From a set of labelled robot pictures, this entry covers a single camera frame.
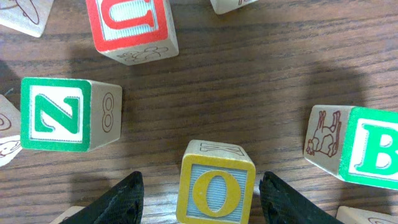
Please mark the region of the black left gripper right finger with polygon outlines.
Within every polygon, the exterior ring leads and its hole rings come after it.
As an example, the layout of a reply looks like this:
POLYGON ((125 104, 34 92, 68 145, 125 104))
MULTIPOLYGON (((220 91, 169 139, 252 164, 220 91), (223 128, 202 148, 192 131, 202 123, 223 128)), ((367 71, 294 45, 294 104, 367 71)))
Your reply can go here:
POLYGON ((267 224, 343 224, 273 172, 264 173, 259 190, 267 224))

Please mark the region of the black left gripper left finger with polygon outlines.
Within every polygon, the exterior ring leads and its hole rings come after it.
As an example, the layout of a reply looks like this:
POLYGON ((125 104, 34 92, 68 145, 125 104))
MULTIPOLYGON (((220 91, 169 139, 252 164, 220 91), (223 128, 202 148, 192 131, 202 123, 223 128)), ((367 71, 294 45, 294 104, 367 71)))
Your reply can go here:
POLYGON ((140 224, 143 203, 142 174, 134 171, 62 224, 140 224))

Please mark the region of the yellow O block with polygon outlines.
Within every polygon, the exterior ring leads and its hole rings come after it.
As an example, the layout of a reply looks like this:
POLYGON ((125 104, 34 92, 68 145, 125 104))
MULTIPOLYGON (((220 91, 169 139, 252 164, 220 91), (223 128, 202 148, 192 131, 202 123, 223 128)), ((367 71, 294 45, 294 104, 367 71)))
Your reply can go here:
POLYGON ((256 168, 239 145, 191 140, 183 155, 180 223, 247 223, 256 168))

